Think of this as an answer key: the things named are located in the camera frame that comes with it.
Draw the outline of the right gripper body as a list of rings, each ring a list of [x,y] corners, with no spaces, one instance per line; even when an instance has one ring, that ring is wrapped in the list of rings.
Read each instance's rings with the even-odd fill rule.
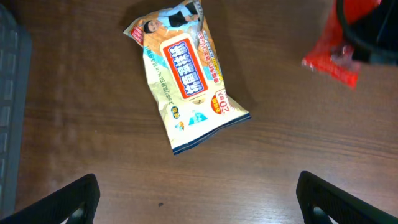
[[[355,1],[345,13],[345,1],[336,1],[336,15],[344,39],[353,46],[352,60],[377,65],[397,65],[397,0],[376,1],[376,7],[349,23],[366,1]]]

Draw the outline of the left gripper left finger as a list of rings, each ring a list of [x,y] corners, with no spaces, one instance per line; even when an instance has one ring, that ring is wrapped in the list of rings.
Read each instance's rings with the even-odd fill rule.
[[[1,223],[93,224],[100,200],[94,174],[87,174],[45,198],[1,220]]]

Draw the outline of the yellow snack bag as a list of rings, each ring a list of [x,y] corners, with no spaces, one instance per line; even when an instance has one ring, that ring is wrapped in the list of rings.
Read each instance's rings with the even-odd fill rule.
[[[143,48],[147,84],[173,154],[251,119],[227,94],[200,0],[184,0],[139,17],[123,33]]]

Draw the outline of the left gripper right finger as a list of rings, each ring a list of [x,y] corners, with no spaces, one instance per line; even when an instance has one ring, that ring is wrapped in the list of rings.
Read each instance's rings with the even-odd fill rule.
[[[300,173],[296,196],[305,224],[397,224],[397,218],[308,171]]]

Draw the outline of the red snack bag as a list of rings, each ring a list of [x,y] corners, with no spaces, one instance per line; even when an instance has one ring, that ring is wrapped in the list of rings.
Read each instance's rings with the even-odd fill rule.
[[[343,15],[351,25],[380,5],[379,0],[343,1]],[[314,48],[306,54],[302,64],[320,73],[329,74],[340,83],[354,89],[361,63],[351,59],[354,45],[345,40],[338,20],[337,2],[330,9],[322,35]]]

